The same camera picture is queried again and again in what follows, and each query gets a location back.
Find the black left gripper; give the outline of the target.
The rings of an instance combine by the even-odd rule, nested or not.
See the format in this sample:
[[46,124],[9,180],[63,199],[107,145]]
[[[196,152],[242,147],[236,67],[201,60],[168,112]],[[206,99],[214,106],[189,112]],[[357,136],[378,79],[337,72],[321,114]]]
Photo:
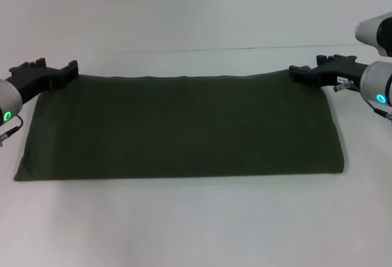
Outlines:
[[6,78],[19,92],[23,104],[29,102],[41,92],[65,87],[78,77],[78,62],[73,60],[62,69],[47,67],[46,60],[24,62],[9,69],[11,76]]

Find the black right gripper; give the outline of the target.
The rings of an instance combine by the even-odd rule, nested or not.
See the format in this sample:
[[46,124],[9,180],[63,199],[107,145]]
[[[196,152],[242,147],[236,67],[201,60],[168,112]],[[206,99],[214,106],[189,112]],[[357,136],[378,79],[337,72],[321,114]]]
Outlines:
[[358,63],[356,59],[356,56],[317,55],[316,68],[290,66],[288,73],[293,81],[316,88],[337,86],[348,81],[353,82],[354,88],[359,88],[362,74],[368,65]]

